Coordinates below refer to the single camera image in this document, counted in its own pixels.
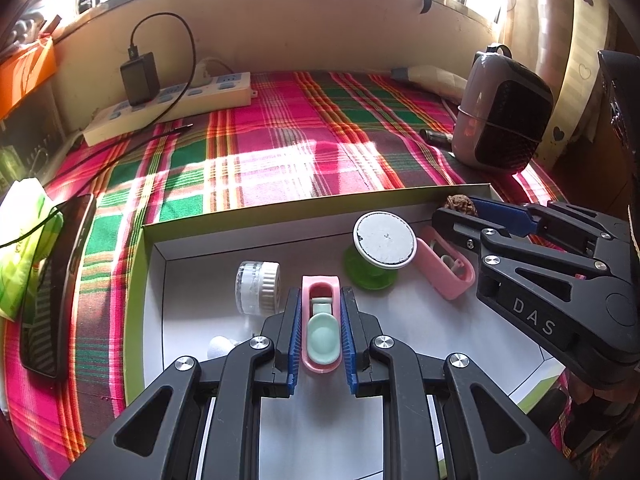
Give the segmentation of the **brown carved walnut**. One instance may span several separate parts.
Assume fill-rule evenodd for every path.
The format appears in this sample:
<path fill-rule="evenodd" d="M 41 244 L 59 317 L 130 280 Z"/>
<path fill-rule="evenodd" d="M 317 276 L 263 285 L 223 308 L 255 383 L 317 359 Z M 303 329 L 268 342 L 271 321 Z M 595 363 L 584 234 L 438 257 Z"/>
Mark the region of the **brown carved walnut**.
<path fill-rule="evenodd" d="M 471 197 L 464 194 L 449 195 L 444 203 L 444 207 L 460 214 L 477 217 L 478 211 Z"/>

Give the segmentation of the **pink clip green pad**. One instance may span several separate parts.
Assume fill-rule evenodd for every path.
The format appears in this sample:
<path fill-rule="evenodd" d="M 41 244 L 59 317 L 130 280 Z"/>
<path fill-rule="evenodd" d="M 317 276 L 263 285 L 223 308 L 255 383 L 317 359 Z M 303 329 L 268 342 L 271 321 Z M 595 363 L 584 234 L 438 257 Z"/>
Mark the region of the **pink clip green pad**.
<path fill-rule="evenodd" d="M 302 278 L 302 353 L 304 367 L 330 374 L 342 360 L 341 285 L 337 276 Z"/>

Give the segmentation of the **white small egg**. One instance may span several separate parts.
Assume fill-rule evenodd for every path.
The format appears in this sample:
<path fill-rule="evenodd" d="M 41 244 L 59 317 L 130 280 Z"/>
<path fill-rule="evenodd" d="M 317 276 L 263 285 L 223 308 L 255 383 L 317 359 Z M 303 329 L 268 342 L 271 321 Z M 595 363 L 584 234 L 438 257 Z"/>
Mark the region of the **white small egg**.
<path fill-rule="evenodd" d="M 207 359 L 212 360 L 228 356 L 238 344 L 234 339 L 225 336 L 215 336 L 208 343 L 206 352 Z"/>

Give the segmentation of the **pink open clip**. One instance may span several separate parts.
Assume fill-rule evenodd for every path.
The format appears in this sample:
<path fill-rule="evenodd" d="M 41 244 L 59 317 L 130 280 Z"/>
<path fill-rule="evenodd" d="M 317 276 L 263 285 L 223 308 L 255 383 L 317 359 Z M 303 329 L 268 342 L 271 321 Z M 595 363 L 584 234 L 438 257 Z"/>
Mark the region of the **pink open clip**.
<path fill-rule="evenodd" d="M 416 244 L 412 262 L 442 298 L 455 300 L 475 284 L 472 263 L 432 226 L 424 226 Z"/>

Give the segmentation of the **small white ribbed jar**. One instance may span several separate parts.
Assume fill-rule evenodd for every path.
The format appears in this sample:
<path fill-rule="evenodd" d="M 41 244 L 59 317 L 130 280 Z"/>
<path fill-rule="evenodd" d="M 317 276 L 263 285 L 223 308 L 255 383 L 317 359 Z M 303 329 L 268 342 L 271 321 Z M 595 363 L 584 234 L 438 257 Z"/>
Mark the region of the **small white ribbed jar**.
<path fill-rule="evenodd" d="M 243 261 L 235 277 L 235 302 L 244 315 L 270 316 L 280 306 L 280 264 Z"/>

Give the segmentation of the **green white shallow box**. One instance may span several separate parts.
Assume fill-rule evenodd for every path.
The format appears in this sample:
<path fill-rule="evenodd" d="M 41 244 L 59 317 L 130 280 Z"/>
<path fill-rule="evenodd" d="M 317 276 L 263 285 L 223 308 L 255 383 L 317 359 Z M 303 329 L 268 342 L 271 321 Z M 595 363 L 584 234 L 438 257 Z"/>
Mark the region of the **green white shallow box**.
<path fill-rule="evenodd" d="M 244 341 L 262 328 L 235 303 L 245 260 L 274 261 L 280 287 L 306 275 L 343 276 L 356 220 L 388 210 L 421 232 L 446 188 L 310 198 L 149 224 L 142 229 L 125 322 L 125 385 L 135 398 L 179 356 L 206 360 L 210 341 Z M 384 292 L 356 291 L 358 307 L 384 333 L 426 356 L 469 356 L 523 410 L 532 408 L 563 367 L 538 344 L 481 304 L 474 292 L 448 301 L 415 266 Z M 383 469 L 380 399 L 358 399 L 342 370 L 302 370 L 294 396 L 262 404 L 259 477 L 377 479 Z"/>

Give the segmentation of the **green spool white top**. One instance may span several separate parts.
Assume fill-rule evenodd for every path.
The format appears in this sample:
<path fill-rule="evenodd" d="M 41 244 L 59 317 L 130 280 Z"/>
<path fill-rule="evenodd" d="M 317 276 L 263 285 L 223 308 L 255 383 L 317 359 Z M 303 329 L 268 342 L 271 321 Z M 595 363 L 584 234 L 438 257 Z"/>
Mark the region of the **green spool white top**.
<path fill-rule="evenodd" d="M 396 283 L 398 271 L 412 263 L 417 250 L 416 233 L 403 218 L 389 211 L 370 211 L 354 224 L 343 266 L 356 287 L 380 292 Z"/>

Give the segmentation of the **dark small bottle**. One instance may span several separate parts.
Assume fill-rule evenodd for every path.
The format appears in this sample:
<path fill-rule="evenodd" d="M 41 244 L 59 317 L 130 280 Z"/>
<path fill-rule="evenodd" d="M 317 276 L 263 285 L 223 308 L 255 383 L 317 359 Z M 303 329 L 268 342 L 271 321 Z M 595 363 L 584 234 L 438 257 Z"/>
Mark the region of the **dark small bottle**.
<path fill-rule="evenodd" d="M 442 146 L 445 150 L 450 150 L 452 135 L 449 133 L 420 129 L 419 136 L 426 144 Z"/>

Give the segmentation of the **small grey black heater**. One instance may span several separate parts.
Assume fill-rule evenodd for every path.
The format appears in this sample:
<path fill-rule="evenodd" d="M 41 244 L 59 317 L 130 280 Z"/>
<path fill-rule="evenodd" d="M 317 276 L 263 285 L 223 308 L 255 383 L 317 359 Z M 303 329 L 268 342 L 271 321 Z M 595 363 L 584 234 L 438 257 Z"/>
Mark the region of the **small grey black heater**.
<path fill-rule="evenodd" d="M 512 58 L 505 44 L 475 53 L 452 136 L 466 166 L 517 174 L 544 137 L 554 99 L 548 84 Z"/>

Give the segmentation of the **plaid red green cloth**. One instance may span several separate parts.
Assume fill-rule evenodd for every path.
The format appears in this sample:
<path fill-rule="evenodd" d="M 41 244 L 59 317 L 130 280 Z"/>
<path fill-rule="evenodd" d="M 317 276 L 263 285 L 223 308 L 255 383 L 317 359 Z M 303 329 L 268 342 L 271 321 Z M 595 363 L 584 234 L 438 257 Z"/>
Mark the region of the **plaid red green cloth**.
<path fill-rule="evenodd" d="M 430 148 L 423 128 L 450 133 L 454 108 L 381 75 L 258 74 L 249 106 L 218 110 L 67 155 L 47 191 L 96 198 L 70 317 L 70 374 L 32 376 L 6 324 L 8 419 L 47 479 L 126 404 L 125 327 L 134 253 L 144 226 L 243 207 L 352 193 L 483 182 L 486 174 Z"/>

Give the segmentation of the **black smartphone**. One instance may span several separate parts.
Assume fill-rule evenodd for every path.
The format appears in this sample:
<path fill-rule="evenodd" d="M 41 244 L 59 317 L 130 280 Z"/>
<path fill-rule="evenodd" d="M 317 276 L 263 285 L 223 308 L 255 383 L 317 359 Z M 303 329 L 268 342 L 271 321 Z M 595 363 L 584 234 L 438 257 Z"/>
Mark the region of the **black smartphone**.
<path fill-rule="evenodd" d="M 68 370 L 70 315 L 96 199 L 79 195 L 54 211 L 38 240 L 23 295 L 20 358 L 26 370 L 61 380 Z"/>

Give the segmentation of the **white power strip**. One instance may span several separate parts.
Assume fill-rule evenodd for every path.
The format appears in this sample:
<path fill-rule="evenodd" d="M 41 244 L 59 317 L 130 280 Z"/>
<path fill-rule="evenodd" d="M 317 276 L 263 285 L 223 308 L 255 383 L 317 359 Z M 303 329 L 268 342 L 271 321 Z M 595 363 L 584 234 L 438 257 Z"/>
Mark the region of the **white power strip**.
<path fill-rule="evenodd" d="M 177 100 L 183 88 L 183 84 L 163 88 L 154 100 L 142 105 L 131 106 L 128 101 L 122 101 L 100 110 L 82 132 L 86 143 L 93 146 L 156 122 L 172 122 L 252 102 L 250 73 L 214 77 L 209 84 L 189 88 Z"/>

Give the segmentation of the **green tissue pack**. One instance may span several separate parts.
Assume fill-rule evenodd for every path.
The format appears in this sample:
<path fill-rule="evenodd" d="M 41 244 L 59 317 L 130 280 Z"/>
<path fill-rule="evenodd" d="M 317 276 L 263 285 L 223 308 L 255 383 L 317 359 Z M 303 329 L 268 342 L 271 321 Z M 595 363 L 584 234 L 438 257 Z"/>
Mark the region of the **green tissue pack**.
<path fill-rule="evenodd" d="M 47 259 L 64 226 L 62 211 L 36 178 L 14 182 L 1 203 L 1 316 L 15 321 L 29 273 Z"/>

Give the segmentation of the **black charger adapter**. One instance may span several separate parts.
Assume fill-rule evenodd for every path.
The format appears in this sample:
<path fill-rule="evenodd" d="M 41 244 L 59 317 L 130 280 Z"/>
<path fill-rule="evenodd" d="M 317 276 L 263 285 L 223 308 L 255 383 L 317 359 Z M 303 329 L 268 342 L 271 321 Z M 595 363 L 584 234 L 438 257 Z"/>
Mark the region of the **black charger adapter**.
<path fill-rule="evenodd" d="M 160 93 L 154 54 L 143 53 L 120 66 L 120 76 L 131 106 L 151 102 Z"/>

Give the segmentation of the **orange tray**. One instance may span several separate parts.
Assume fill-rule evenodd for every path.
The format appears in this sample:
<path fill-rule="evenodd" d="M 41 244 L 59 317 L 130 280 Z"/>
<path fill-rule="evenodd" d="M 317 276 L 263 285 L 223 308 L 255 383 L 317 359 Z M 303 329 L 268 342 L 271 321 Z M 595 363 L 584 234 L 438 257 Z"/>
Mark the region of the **orange tray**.
<path fill-rule="evenodd" d="M 1 63 L 0 118 L 9 116 L 58 70 L 53 38 L 40 37 Z"/>

